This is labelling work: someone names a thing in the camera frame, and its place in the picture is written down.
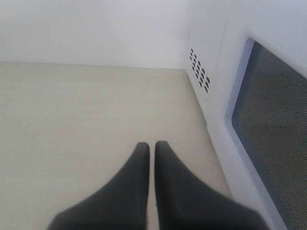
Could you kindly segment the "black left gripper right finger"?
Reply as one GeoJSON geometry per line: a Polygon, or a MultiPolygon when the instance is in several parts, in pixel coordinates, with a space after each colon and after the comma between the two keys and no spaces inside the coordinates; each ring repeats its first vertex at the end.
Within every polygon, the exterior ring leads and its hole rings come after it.
{"type": "Polygon", "coordinates": [[[168,142],[155,144],[154,182],[162,230],[267,230],[256,211],[218,193],[195,176],[168,142]]]}

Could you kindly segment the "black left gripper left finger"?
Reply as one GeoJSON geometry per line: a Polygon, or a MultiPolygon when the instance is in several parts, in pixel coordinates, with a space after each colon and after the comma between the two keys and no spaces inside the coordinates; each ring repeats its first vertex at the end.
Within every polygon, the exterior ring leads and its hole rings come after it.
{"type": "Polygon", "coordinates": [[[118,173],[82,202],[58,213],[50,230],[145,230],[149,194],[150,148],[134,151],[118,173]]]}

